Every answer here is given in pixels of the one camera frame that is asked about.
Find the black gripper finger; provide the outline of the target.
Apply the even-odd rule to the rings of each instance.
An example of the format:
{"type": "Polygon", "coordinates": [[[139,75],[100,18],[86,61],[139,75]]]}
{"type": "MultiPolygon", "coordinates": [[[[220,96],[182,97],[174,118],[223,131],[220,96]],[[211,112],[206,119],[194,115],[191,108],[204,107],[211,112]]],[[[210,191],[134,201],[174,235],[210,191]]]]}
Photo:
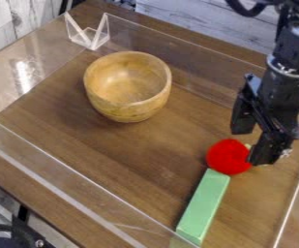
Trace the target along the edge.
{"type": "Polygon", "coordinates": [[[231,132],[234,135],[251,134],[254,127],[255,118],[252,116],[252,106],[244,99],[244,95],[239,93],[235,99],[232,111],[231,132]]]}
{"type": "Polygon", "coordinates": [[[251,146],[247,162],[252,166],[272,165],[291,149],[295,137],[280,130],[262,131],[258,142],[251,146]]]}

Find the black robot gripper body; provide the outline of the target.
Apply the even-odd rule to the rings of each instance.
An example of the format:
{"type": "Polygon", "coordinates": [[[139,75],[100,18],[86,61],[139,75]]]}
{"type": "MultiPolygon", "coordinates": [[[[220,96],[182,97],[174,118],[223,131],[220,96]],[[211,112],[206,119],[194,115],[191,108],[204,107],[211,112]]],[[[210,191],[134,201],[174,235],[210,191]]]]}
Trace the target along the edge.
{"type": "Polygon", "coordinates": [[[246,79],[242,100],[248,107],[243,115],[264,132],[299,137],[299,68],[284,66],[270,56],[264,76],[246,79]]]}

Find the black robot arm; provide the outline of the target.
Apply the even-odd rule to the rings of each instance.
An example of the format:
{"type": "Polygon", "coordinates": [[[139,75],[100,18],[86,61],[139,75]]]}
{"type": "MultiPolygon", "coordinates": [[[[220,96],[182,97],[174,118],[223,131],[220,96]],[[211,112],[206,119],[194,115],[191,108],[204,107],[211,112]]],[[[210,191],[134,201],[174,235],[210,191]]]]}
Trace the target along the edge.
{"type": "Polygon", "coordinates": [[[267,69],[260,77],[244,76],[231,119],[235,135],[262,129],[251,146],[247,162],[255,166],[274,164],[291,152],[299,139],[299,0],[255,0],[246,8],[239,0],[226,0],[244,17],[258,16],[267,7],[278,9],[275,49],[267,56],[267,69]]]}

